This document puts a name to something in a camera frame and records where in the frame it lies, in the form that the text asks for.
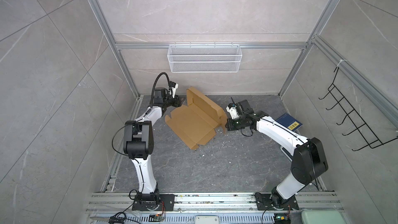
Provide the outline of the brown cardboard box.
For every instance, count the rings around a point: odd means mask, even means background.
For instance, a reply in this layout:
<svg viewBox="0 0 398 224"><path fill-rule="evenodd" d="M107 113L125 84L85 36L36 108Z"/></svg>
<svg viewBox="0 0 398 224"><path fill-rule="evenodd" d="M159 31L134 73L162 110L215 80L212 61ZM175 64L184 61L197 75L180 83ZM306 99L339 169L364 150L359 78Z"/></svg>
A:
<svg viewBox="0 0 398 224"><path fill-rule="evenodd" d="M226 112L195 87L187 89L187 105L165 116L165 123L191 149L206 145L221 127L226 133Z"/></svg>

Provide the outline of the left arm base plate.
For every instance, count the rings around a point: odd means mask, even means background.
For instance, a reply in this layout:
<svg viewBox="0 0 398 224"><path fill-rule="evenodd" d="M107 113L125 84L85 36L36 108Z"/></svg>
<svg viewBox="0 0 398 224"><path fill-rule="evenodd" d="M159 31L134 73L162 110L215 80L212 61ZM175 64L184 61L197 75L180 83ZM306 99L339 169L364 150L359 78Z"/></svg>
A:
<svg viewBox="0 0 398 224"><path fill-rule="evenodd" d="M172 211L175 205L173 194L138 194L132 206L133 211Z"/></svg>

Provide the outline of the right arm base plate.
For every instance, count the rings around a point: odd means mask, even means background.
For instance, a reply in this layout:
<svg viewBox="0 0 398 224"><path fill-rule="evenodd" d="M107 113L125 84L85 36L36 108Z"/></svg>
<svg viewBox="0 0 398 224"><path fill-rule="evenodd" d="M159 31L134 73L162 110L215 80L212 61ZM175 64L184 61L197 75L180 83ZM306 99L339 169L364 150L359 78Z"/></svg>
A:
<svg viewBox="0 0 398 224"><path fill-rule="evenodd" d="M299 210L299 206L295 196L289 199L283 199L277 193L262 194L256 192L254 194L255 203L259 211L287 211L287 210Z"/></svg>

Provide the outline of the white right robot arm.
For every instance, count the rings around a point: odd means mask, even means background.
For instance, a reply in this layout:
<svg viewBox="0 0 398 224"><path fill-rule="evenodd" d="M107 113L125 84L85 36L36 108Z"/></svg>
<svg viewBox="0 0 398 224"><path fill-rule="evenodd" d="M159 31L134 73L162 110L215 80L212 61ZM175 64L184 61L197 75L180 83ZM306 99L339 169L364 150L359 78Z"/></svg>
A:
<svg viewBox="0 0 398 224"><path fill-rule="evenodd" d="M241 131L249 127L251 132L257 131L270 137L292 156L290 173L272 190L274 206L286 203L329 169L319 139L298 135L265 112L255 112L247 100L232 102L226 110L231 116L226 123L228 131Z"/></svg>

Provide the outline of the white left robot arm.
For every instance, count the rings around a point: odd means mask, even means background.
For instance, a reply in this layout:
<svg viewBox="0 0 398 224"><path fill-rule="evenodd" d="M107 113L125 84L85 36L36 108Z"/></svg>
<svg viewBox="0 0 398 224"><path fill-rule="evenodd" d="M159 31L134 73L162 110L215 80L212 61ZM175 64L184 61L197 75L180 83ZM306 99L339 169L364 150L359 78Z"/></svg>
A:
<svg viewBox="0 0 398 224"><path fill-rule="evenodd" d="M135 166L140 194L154 195L157 190L151 164L154 150L152 126L165 114L168 107L182 106L184 98L176 95L177 88L178 84L175 83L169 88L155 88L146 111L137 119L125 123L123 152Z"/></svg>

